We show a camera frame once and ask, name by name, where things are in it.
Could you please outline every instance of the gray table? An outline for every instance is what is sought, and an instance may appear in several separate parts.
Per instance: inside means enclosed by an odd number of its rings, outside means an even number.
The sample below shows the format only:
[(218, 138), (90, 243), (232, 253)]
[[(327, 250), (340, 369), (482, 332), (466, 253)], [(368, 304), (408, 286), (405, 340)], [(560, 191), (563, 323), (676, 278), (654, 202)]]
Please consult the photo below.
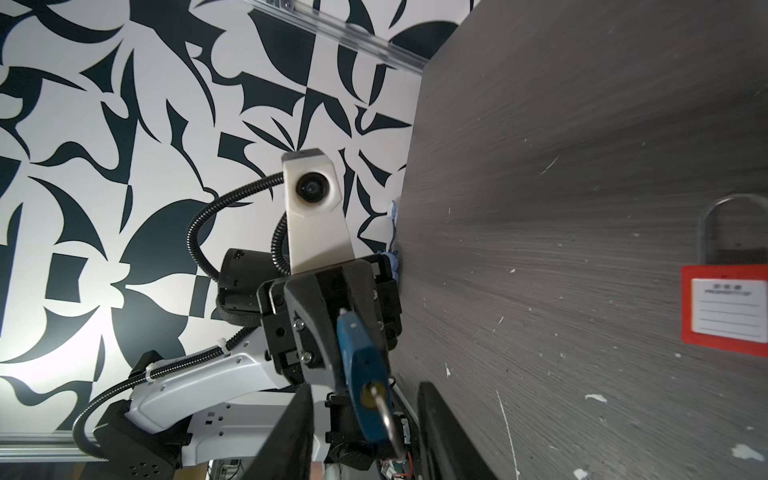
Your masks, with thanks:
[(768, 478), (731, 450), (768, 457), (768, 359), (680, 340), (697, 217), (768, 186), (767, 31), (749, 2), (483, 0), (429, 62), (392, 364), (499, 478)]

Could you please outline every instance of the white zip tie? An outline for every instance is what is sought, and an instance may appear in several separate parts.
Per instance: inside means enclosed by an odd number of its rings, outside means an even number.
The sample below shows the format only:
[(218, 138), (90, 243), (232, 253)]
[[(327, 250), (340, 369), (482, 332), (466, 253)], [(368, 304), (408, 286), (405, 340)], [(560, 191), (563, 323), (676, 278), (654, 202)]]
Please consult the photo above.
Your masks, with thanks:
[(154, 383), (154, 379), (150, 376), (152, 370), (157, 368), (154, 364), (155, 362), (152, 362), (144, 369), (144, 379), (147, 380), (147, 383)]
[(219, 348), (221, 348), (221, 351), (224, 352), (224, 356), (229, 356), (232, 352), (227, 348), (227, 340), (224, 338), (220, 338), (216, 341), (216, 343), (219, 344)]

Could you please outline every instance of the white label sticker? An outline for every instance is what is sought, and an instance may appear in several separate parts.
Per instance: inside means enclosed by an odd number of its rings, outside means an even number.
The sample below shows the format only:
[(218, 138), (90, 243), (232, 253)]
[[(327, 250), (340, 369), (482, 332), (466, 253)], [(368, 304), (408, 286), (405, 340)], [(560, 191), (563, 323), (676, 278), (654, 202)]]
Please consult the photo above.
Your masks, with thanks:
[(694, 332), (768, 343), (768, 282), (694, 279), (693, 287)]

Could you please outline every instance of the robotic arm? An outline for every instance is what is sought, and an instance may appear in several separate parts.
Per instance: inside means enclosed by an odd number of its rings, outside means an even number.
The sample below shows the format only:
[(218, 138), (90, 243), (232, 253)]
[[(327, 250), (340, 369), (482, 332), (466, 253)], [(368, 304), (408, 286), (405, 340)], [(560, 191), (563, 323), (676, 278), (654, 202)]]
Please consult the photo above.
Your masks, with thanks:
[[(197, 231), (217, 211), (282, 180), (286, 215), (272, 258), (230, 249), (216, 271), (200, 251)], [(388, 353), (402, 332), (397, 282), (387, 254), (354, 257), (342, 205), (333, 163), (311, 150), (283, 155), (281, 174), (203, 209), (190, 225), (190, 253), (218, 282), (224, 318), (242, 330), (181, 359), (145, 353), (126, 381), (76, 419), (78, 446), (110, 460), (125, 478), (171, 478), (183, 465), (257, 452), (246, 478), (308, 478), (312, 460), (367, 470), (375, 460), (405, 458), (401, 418), (407, 415), (393, 408), (389, 380)], [(283, 252), (286, 233), (290, 261)], [(425, 478), (442, 478), (447, 468), (457, 474), (466, 465), (483, 468), (453, 477), (494, 478), (426, 385), (419, 416), (429, 428), (411, 449), (424, 461)], [(84, 434), (85, 420), (127, 389), (133, 389), (130, 399), (111, 403), (101, 417), (95, 445)], [(431, 407), (422, 410), (423, 402)], [(405, 421), (416, 428), (415, 419)], [(445, 435), (454, 440), (443, 442)], [(433, 449), (426, 439), (443, 444)], [(458, 463), (446, 457), (454, 443), (464, 459)], [(479, 463), (468, 463), (472, 455)]]

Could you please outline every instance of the padlock shackle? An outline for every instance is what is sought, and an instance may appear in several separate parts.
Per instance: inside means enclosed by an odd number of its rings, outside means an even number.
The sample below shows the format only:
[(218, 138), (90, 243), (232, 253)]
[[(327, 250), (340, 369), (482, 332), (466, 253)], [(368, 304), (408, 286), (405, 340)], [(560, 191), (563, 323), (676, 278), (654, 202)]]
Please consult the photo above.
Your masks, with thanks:
[(744, 199), (749, 200), (753, 204), (759, 205), (768, 214), (768, 198), (757, 194), (731, 194), (726, 195), (718, 200), (715, 200), (704, 211), (703, 215), (699, 217), (698, 235), (699, 235), (699, 264), (709, 265), (710, 260), (714, 257), (714, 251), (710, 245), (712, 237), (712, 213), (720, 205), (730, 202), (731, 200)]

